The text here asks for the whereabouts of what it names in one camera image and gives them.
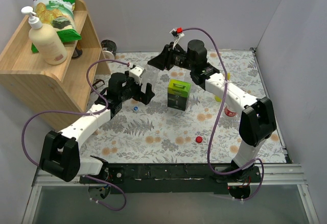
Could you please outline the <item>clear plastic bottle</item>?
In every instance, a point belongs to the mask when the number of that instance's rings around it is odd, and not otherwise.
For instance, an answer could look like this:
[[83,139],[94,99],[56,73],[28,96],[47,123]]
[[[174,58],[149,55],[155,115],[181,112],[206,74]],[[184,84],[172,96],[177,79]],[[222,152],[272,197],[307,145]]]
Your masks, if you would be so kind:
[[143,84],[151,84],[152,89],[155,88],[155,85],[157,84],[157,79],[159,75],[159,69],[146,64],[145,65],[145,73],[143,74]]

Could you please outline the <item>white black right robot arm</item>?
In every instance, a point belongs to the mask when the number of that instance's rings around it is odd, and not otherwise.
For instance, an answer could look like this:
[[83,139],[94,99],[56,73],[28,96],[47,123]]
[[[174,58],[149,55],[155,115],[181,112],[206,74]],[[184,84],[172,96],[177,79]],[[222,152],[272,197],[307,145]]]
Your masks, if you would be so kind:
[[276,130],[272,101],[267,97],[257,98],[226,81],[225,75],[208,63],[207,49],[201,40],[189,41],[186,50],[179,44],[167,44],[158,56],[148,61],[148,65],[159,70],[170,70],[174,66],[189,70],[196,85],[220,97],[240,115],[242,141],[239,150],[230,167],[219,175],[237,182],[246,180],[261,146]]

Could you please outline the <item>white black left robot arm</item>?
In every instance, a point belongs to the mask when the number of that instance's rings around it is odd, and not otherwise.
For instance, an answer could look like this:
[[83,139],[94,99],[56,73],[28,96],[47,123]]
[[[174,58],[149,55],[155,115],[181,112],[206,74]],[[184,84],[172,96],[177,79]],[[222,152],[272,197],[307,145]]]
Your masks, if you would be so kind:
[[123,102],[132,98],[147,105],[151,101],[154,92],[151,83],[143,82],[145,72],[137,66],[112,74],[107,88],[100,92],[86,115],[61,131],[46,135],[39,167],[66,182],[76,176],[91,175],[97,183],[104,183],[109,176],[106,161],[95,156],[81,158],[80,149],[99,127],[117,115]]

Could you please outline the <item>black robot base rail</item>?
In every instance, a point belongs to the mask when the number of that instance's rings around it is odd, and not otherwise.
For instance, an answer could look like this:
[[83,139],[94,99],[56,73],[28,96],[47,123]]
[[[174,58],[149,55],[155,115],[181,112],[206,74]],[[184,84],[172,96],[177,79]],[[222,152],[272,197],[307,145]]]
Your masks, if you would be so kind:
[[200,163],[106,163],[96,179],[112,183],[125,193],[187,193],[211,192],[229,194],[228,184],[247,188],[248,183],[259,183],[259,167],[253,166],[232,175],[213,173],[207,164]]

